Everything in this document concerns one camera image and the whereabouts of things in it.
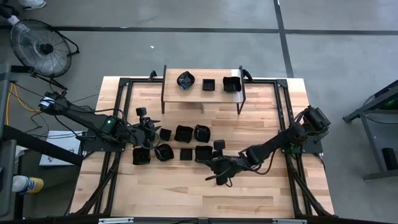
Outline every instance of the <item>gray floor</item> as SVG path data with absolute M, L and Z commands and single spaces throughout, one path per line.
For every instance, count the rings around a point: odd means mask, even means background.
M 393 0 L 280 0 L 286 29 L 394 30 L 398 3 Z M 48 0 L 46 8 L 23 13 L 53 25 L 118 27 L 217 27 L 276 29 L 273 1 L 266 0 Z M 81 47 L 72 67 L 58 80 L 69 87 L 68 98 L 98 92 L 105 75 L 149 75 L 162 66 L 174 68 L 236 68 L 243 65 L 254 77 L 286 77 L 278 34 L 208 34 L 145 32 L 64 32 Z M 8 32 L 0 32 L 0 62 L 18 63 L 9 48 Z M 361 106 L 379 89 L 397 79 L 398 36 L 288 35 L 290 58 L 297 78 L 304 78 L 308 97 L 332 122 L 323 140 L 326 175 L 335 213 L 345 218 L 398 223 L 398 179 L 365 184 L 364 174 L 377 171 L 362 124 L 345 124 L 345 114 Z M 22 86 L 43 93 L 48 85 L 20 75 Z M 20 90 L 36 106 L 39 97 Z M 95 106 L 96 97 L 80 102 Z M 11 125 L 33 128 L 30 115 L 15 99 Z M 52 130 L 64 130 L 44 115 Z M 71 128 L 82 127 L 65 120 Z M 70 170 L 35 170 L 49 182 Z M 32 217 L 62 214 L 73 190 L 49 187 L 33 198 Z M 65 192 L 63 197 L 52 197 Z M 35 206 L 45 202 L 51 207 Z

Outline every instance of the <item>electric fan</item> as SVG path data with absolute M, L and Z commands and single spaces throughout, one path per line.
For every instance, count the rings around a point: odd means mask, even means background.
M 80 53 L 77 44 L 44 22 L 35 19 L 20 21 L 4 8 L 1 9 L 1 6 L 0 13 L 12 25 L 11 47 L 15 56 L 24 65 L 12 66 L 11 72 L 31 73 L 35 78 L 66 90 L 67 88 L 54 78 L 68 71 L 72 55 Z M 71 51 L 68 42 L 76 46 L 74 52 Z

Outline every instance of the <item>wooden tabletop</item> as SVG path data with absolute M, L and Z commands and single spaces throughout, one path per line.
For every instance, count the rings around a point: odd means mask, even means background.
M 97 110 L 114 106 L 119 78 L 104 77 Z M 293 111 L 297 114 L 308 105 L 304 81 L 299 78 L 290 78 L 287 81 Z M 211 140 L 209 143 L 200 144 L 212 146 L 214 140 L 224 139 L 226 141 L 224 154 L 227 155 L 237 155 L 238 151 L 250 145 L 263 143 L 275 136 L 279 130 L 274 89 L 268 84 L 246 85 L 246 104 L 240 115 L 236 114 L 234 104 L 214 103 L 204 104 L 204 114 L 201 114 L 198 103 L 167 103 L 166 112 L 162 114 L 160 94 L 161 84 L 134 84 L 128 121 L 132 124 L 138 122 L 135 108 L 145 106 L 148 117 L 161 120 L 160 125 L 172 130 L 170 139 L 174 138 L 175 128 L 179 124 L 191 127 L 197 124 L 206 125 L 211 129 Z M 205 181 L 206 177 L 213 175 L 206 165 L 179 160 L 181 147 L 194 148 L 199 142 L 192 141 L 187 144 L 171 140 L 166 143 L 173 147 L 175 158 L 160 162 L 152 151 L 150 164 L 144 166 L 132 164 L 132 148 L 127 147 L 119 166 L 112 216 L 230 218 L 294 216 L 286 163 L 280 151 L 276 152 L 272 168 L 267 175 L 240 172 L 232 178 L 233 187 L 228 188 L 225 185 L 217 186 L 214 180 Z M 83 161 L 71 212 L 81 208 L 97 187 L 103 157 L 103 152 L 95 152 Z M 325 209 L 333 213 L 321 162 L 311 154 L 304 154 L 302 157 L 309 189 Z M 260 171 L 267 169 L 268 165 L 269 159 L 265 161 Z M 298 190 L 298 195 L 300 207 L 304 212 L 301 190 Z
M 190 72 L 195 83 L 187 90 L 177 85 L 177 78 L 183 72 Z M 243 91 L 227 93 L 224 91 L 223 78 L 240 77 L 239 69 L 166 69 L 164 83 L 165 102 L 198 102 L 198 103 L 242 103 Z M 214 79 L 215 90 L 203 91 L 203 79 Z

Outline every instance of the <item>metal stand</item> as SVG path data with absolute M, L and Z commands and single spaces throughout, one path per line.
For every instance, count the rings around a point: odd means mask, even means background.
M 372 148 L 380 172 L 366 174 L 365 182 L 388 177 L 398 177 L 398 169 L 389 170 L 382 149 L 398 145 L 398 111 L 383 110 L 388 102 L 398 99 L 398 80 L 374 94 L 375 99 L 343 117 L 346 123 L 361 118 L 363 127 Z

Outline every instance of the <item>black square block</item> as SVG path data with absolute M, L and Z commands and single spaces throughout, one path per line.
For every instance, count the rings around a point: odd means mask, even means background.
M 181 149 L 180 160 L 191 161 L 192 160 L 192 149 Z
M 161 140 L 169 141 L 171 135 L 172 135 L 172 130 L 168 130 L 168 129 L 164 129 L 164 128 L 160 129 L 159 137 Z
M 216 86 L 215 80 L 203 79 L 202 90 L 213 91 L 213 90 L 215 90 L 215 86 Z

